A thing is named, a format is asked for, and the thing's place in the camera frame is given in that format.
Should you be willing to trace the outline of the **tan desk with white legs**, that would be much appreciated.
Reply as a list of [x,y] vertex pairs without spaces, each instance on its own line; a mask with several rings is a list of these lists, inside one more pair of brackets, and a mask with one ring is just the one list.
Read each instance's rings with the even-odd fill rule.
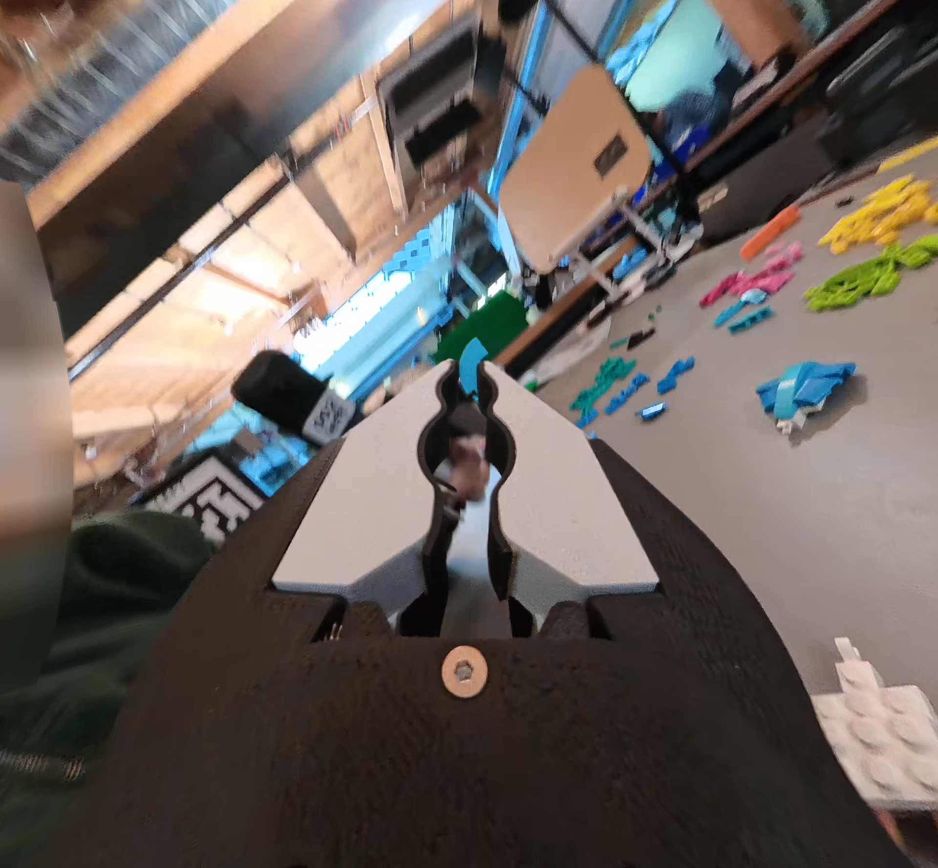
[[541,120],[502,181],[498,230],[505,252],[513,244],[522,284],[533,304],[554,301],[554,277],[564,260],[599,273],[582,246],[610,217],[637,234],[657,266],[675,264],[700,238],[685,217],[667,235],[633,203],[652,169],[651,150],[603,65],[582,67]]

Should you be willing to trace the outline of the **orange toy brick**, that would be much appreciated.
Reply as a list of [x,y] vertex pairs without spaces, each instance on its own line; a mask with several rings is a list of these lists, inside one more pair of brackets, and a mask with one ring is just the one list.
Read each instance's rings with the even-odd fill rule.
[[793,227],[801,218],[801,211],[797,205],[783,208],[779,214],[772,217],[758,229],[739,251],[739,257],[744,262],[750,262],[775,242],[779,236]]

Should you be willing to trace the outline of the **black ceiling unit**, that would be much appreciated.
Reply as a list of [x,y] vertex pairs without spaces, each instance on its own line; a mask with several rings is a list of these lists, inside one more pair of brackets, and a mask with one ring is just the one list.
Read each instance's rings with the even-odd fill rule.
[[384,128],[401,166],[418,172],[483,121],[475,102],[478,30],[474,16],[461,19],[378,81]]

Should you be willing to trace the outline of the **silver ventilation duct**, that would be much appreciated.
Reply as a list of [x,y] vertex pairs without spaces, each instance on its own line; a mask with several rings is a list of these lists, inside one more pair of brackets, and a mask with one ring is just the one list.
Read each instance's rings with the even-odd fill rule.
[[1,176],[35,187],[238,0],[142,0],[2,113]]

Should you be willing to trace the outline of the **heap of pink bricks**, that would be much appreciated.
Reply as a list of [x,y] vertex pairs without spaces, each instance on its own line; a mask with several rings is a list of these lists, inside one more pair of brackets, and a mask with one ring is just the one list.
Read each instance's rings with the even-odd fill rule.
[[762,290],[768,296],[780,292],[794,277],[794,268],[803,259],[804,251],[799,242],[785,248],[773,244],[770,250],[770,258],[760,270],[739,271],[723,278],[700,299],[700,308],[708,308],[727,295],[741,298],[752,289]]

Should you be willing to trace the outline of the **blue toy brick model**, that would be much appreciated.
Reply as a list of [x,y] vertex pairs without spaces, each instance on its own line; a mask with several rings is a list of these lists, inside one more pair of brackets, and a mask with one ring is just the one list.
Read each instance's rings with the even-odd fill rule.
[[780,377],[755,388],[763,412],[785,437],[801,430],[809,416],[821,412],[832,393],[856,372],[852,362],[808,360],[788,367]]

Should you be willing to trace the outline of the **heap of blue teal bricks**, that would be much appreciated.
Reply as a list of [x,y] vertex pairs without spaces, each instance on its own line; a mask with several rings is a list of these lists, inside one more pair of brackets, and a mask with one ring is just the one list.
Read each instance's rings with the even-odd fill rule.
[[[650,377],[639,371],[634,371],[636,360],[611,358],[602,363],[591,386],[580,391],[569,405],[569,411],[577,413],[575,426],[581,430],[587,429],[602,412],[606,416],[613,415],[617,410],[627,405],[631,397],[651,382]],[[679,358],[667,371],[661,380],[656,383],[656,392],[659,397],[665,396],[676,389],[679,378],[694,369],[696,358]],[[610,398],[608,393],[620,387]],[[653,420],[663,414],[666,403],[657,401],[636,412],[641,420]]]

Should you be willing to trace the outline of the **white toy brick model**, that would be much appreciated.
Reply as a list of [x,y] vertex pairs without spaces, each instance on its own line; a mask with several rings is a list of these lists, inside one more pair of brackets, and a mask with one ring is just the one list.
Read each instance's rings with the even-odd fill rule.
[[839,689],[811,697],[827,741],[874,811],[937,813],[937,716],[914,685],[885,686],[848,637],[837,637]]

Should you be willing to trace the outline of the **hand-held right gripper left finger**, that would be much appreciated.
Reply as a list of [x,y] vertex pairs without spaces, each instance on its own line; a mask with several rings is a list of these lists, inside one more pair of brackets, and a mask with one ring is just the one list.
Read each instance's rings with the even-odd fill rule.
[[375,603],[387,617],[424,594],[437,488],[420,446],[452,379],[448,359],[347,433],[272,575],[276,590]]

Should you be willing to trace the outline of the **green board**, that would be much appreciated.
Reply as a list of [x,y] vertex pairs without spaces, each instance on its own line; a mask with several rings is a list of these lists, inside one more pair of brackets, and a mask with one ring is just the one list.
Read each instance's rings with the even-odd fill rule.
[[494,357],[512,344],[527,327],[526,308],[522,300],[508,291],[500,291],[442,336],[431,360],[434,364],[447,359],[459,360],[465,347],[475,339],[485,347],[487,356]]

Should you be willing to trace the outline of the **teal curved toy brick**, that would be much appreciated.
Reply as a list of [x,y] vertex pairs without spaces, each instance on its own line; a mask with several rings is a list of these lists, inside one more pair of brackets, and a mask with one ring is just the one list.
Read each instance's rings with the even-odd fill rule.
[[478,369],[488,356],[488,349],[478,337],[472,338],[463,348],[459,358],[459,378],[463,394],[468,399],[477,399]]

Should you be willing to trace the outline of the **heap of green bricks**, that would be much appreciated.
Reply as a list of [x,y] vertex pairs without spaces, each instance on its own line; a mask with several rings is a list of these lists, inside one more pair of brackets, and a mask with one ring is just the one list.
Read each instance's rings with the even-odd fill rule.
[[937,236],[926,234],[908,243],[892,243],[873,259],[848,266],[820,285],[808,289],[803,300],[815,313],[840,311],[865,299],[892,294],[903,271],[918,270],[936,263]]

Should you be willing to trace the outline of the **heap of yellow bricks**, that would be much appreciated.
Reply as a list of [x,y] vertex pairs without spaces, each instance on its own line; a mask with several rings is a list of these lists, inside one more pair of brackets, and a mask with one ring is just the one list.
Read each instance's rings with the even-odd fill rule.
[[936,214],[932,182],[909,174],[867,196],[856,211],[841,217],[820,237],[817,246],[833,255],[866,244],[885,247],[895,243],[908,226],[935,225]]

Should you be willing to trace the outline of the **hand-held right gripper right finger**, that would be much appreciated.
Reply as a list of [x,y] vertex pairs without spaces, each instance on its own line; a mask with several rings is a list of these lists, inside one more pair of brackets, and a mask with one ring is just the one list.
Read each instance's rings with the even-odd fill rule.
[[491,540],[509,558],[507,594],[534,620],[561,603],[653,592],[659,575],[595,454],[574,424],[484,361],[479,402],[508,438],[490,515]]

